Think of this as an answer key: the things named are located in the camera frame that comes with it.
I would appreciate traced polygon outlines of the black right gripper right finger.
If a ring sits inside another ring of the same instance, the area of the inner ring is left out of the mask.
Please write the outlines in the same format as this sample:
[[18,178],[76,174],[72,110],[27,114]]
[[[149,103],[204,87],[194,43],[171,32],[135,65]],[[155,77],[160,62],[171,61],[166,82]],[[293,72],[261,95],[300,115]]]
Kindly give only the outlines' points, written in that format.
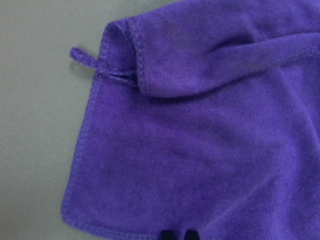
[[184,240],[200,240],[199,233],[196,230],[187,230],[184,235]]

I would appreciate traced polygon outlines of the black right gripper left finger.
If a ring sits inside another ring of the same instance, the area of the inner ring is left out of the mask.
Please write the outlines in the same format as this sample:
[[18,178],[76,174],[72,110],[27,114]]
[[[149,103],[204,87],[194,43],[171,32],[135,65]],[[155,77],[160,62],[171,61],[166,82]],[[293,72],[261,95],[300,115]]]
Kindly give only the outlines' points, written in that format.
[[163,230],[161,232],[161,240],[176,240],[176,235],[173,230]]

